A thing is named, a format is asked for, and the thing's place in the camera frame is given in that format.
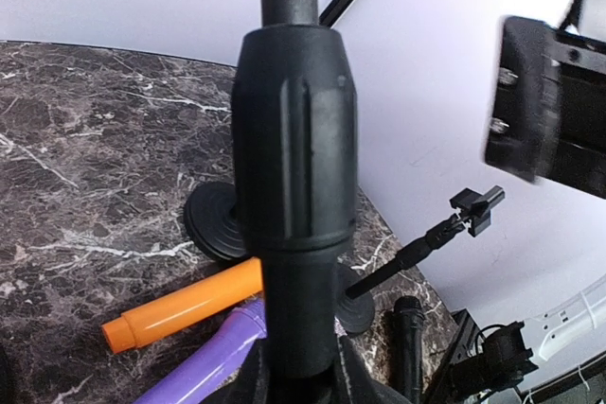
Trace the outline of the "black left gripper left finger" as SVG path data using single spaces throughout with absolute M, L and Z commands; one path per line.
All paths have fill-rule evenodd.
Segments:
M 225 404 L 265 404 L 270 384 L 265 340 L 256 340 L 236 379 L 227 387 Z

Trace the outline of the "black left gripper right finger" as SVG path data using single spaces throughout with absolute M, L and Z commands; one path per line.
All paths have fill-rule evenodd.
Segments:
M 331 403 L 409 404 L 410 401 L 369 374 L 365 363 L 347 336 L 336 339 L 337 352 L 332 365 Z

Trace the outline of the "tall stand large clip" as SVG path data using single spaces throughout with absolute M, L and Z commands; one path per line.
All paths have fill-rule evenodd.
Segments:
M 317 0 L 261 0 L 261 12 L 231 110 L 237 216 L 261 262 L 267 336 L 254 389 L 235 396 L 313 403 L 332 389 L 337 259 L 355 227 L 355 87 Z

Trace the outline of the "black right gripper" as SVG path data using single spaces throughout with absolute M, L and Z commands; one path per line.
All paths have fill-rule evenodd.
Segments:
M 604 195 L 605 43 L 506 18 L 484 161 Z

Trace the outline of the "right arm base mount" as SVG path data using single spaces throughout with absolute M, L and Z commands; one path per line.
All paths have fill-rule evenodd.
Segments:
M 449 396 L 453 402 L 489 390 L 501 392 L 522 382 L 539 369 L 531 361 L 533 351 L 522 336 L 524 322 L 500 327 L 482 343 L 481 352 L 449 367 Z

